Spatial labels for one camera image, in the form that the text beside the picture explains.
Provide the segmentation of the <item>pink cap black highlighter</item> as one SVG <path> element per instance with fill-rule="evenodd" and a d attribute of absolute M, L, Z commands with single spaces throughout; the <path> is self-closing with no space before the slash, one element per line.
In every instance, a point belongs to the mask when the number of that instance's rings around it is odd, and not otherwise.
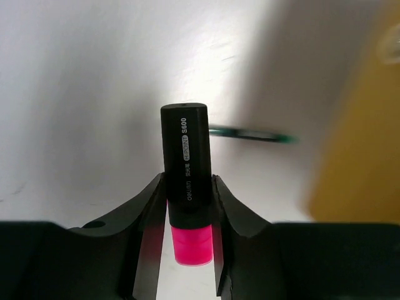
<path fill-rule="evenodd" d="M 161 108 L 162 151 L 174 255 L 183 266 L 213 258 L 208 109 L 201 103 Z"/>

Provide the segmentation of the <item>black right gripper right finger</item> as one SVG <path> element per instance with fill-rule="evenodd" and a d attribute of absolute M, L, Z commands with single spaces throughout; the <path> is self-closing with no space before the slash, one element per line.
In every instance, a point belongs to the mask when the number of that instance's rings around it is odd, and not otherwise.
<path fill-rule="evenodd" d="M 212 179 L 216 293 L 222 299 L 398 299 L 399 226 L 271 223 Z"/>

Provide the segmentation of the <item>green gel pen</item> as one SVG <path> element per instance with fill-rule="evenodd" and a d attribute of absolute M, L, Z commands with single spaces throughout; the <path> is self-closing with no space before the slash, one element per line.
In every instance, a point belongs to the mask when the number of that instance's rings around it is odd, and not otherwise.
<path fill-rule="evenodd" d="M 210 126 L 209 134 L 224 138 L 262 141 L 267 143 L 291 144 L 297 141 L 296 137 L 286 134 L 222 126 Z"/>

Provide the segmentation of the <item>round cream drawer organizer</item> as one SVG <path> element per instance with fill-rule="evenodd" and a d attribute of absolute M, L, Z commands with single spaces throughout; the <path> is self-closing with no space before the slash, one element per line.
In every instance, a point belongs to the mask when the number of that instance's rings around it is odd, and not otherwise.
<path fill-rule="evenodd" d="M 399 2 L 388 1 L 347 85 L 307 202 L 317 221 L 399 223 Z"/>

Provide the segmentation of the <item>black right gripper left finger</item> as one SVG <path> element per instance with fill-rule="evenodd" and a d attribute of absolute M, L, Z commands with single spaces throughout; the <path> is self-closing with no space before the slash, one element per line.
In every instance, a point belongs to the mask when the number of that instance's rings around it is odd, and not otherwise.
<path fill-rule="evenodd" d="M 3 221 L 1 298 L 155 299 L 165 220 L 165 182 L 157 175 L 82 227 Z"/>

